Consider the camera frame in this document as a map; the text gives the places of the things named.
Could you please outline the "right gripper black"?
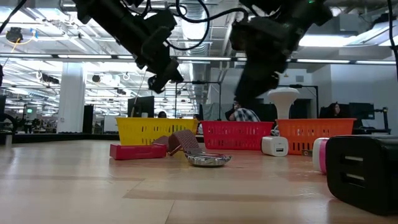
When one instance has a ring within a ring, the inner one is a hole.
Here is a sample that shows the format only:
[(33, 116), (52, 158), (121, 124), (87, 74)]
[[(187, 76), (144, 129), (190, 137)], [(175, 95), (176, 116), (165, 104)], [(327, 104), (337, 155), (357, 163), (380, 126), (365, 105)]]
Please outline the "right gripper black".
[(229, 37), (236, 51), (246, 54), (246, 64), (235, 89), (235, 100), (243, 105), (276, 89), (287, 59), (299, 44), (299, 36), (288, 24), (265, 17), (234, 21)]

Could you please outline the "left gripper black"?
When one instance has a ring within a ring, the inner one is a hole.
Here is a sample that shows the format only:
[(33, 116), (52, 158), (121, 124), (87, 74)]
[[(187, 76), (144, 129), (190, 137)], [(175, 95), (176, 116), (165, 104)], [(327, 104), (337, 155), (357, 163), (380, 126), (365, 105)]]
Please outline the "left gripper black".
[(149, 89), (162, 93), (164, 86), (170, 80), (175, 83), (183, 82), (183, 77), (178, 71), (179, 63), (170, 57), (170, 50), (163, 42), (146, 43), (141, 47), (141, 53), (136, 57), (139, 68), (147, 67), (156, 74), (147, 81)]

